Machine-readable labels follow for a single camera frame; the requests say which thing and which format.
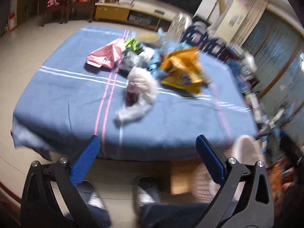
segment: beige floor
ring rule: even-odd
[[[70,21],[67,25],[49,23],[39,27],[38,22],[38,18],[28,20],[0,37],[0,181],[19,197],[31,162],[39,160],[43,164],[47,161],[31,149],[14,148],[10,135],[14,107],[31,77],[49,55],[72,33],[88,24],[87,21]],[[91,25],[144,31],[112,23],[93,22]],[[103,198],[112,218],[112,227],[135,227],[132,181],[139,175],[157,174],[160,168],[169,172],[168,163],[95,160],[86,178]],[[52,186],[60,208],[66,213],[67,207],[57,185]],[[164,194],[164,200],[170,203],[195,201],[191,195],[172,197],[168,194]]]

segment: metal screw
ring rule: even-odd
[[[38,161],[33,161],[33,162],[32,162],[32,166],[33,166],[33,167],[36,167],[38,164],[39,164]]]
[[[235,158],[228,158],[228,161],[230,164],[235,164],[237,162],[237,160]]]
[[[258,161],[258,162],[257,162],[257,166],[258,166],[258,167],[264,167],[264,163],[263,163],[262,161]]]
[[[60,164],[65,164],[67,162],[67,158],[66,157],[63,157],[61,159],[59,159],[59,163]]]

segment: beige curtain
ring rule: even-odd
[[[242,46],[254,27],[259,22],[267,7],[267,0],[248,0],[249,12],[241,24],[239,30],[232,38],[232,43]]]

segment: yellow snack bag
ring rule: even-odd
[[[203,84],[202,66],[197,60],[198,48],[174,51],[167,55],[160,68],[167,71],[162,84],[199,94]]]

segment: pink cloth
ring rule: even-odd
[[[59,5],[59,2],[56,2],[56,0],[47,0],[47,7]]]
[[[119,38],[91,52],[87,57],[86,63],[97,68],[105,66],[112,69],[114,63],[121,60],[121,54],[125,50],[125,41],[122,38]]]

